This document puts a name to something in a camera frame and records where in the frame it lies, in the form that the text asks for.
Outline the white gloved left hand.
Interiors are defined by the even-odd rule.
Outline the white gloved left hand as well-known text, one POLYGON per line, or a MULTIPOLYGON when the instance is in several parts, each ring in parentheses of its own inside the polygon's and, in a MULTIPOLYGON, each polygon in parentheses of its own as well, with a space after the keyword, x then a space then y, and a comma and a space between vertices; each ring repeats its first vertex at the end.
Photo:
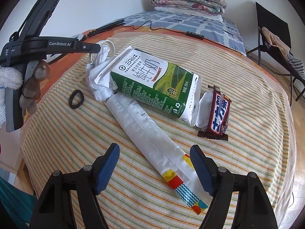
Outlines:
POLYGON ((14 67, 1 67, 1 128, 13 132, 20 128, 14 125, 13 105, 9 103, 9 90, 21 90, 17 105, 33 115, 37 111, 37 100, 41 96, 40 83, 48 79, 50 68, 45 60, 32 61, 27 70, 31 77, 23 80, 22 73, 14 67))

